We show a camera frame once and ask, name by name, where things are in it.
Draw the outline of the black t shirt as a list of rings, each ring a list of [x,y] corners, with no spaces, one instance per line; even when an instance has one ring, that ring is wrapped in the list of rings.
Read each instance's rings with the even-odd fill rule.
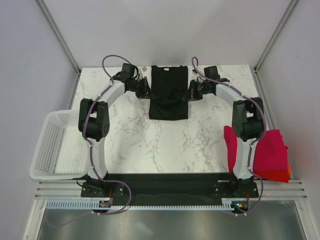
[[[178,121],[188,119],[188,103],[182,101],[188,90],[188,67],[151,67],[149,118]]]

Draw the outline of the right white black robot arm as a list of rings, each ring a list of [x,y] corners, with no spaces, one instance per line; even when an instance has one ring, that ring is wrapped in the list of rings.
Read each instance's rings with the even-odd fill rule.
[[[190,81],[184,102],[200,101],[206,94],[213,94],[232,107],[231,128],[237,139],[236,160],[232,174],[237,178],[229,184],[229,191],[235,197],[247,191],[243,180],[254,176],[253,163],[258,142],[267,133],[263,101],[260,97],[248,97],[234,87],[227,78],[219,78],[217,67],[210,66],[201,73],[198,69],[196,79]]]

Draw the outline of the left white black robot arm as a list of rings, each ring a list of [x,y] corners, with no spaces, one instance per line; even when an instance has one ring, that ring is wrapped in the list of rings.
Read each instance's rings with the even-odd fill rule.
[[[110,78],[107,87],[95,98],[80,101],[78,130],[86,141],[89,152],[88,176],[97,179],[92,191],[99,197],[106,196],[110,185],[104,181],[108,174],[105,161],[105,140],[110,131],[109,107],[126,92],[133,92],[139,99],[151,97],[146,67],[124,63],[121,71]]]

